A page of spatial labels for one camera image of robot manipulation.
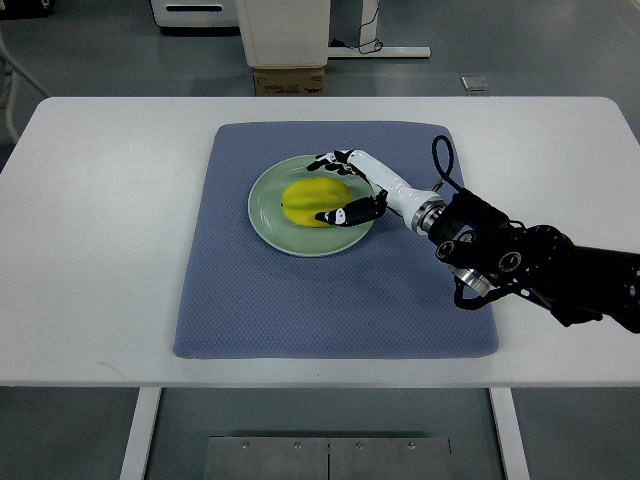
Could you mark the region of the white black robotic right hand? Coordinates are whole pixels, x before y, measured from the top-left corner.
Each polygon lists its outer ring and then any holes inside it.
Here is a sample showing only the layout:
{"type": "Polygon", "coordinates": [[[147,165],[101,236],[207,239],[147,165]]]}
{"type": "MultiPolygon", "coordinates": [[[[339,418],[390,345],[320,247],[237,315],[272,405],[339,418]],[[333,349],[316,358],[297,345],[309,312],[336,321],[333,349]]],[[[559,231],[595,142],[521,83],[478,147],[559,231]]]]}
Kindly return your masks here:
{"type": "Polygon", "coordinates": [[[431,190],[418,190],[399,174],[362,150],[334,150],[317,156],[308,171],[324,169],[338,175],[355,175],[364,180],[374,195],[319,212],[315,219],[339,227],[353,227],[378,219],[387,210],[401,216],[405,225],[419,235],[427,235],[446,203],[431,190]]]}

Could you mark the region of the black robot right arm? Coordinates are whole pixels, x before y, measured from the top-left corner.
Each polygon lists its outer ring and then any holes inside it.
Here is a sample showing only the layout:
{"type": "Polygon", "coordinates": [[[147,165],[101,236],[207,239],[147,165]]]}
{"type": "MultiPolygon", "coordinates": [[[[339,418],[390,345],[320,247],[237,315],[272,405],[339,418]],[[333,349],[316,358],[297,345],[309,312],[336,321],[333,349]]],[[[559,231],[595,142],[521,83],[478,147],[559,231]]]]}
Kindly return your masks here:
{"type": "Polygon", "coordinates": [[[638,254],[578,246],[555,227],[527,227],[459,184],[453,187],[428,238],[439,261],[490,284],[488,293],[467,298],[470,283],[457,278],[456,306],[477,310],[515,294],[547,309],[565,327],[609,316],[638,333],[638,254]]]}

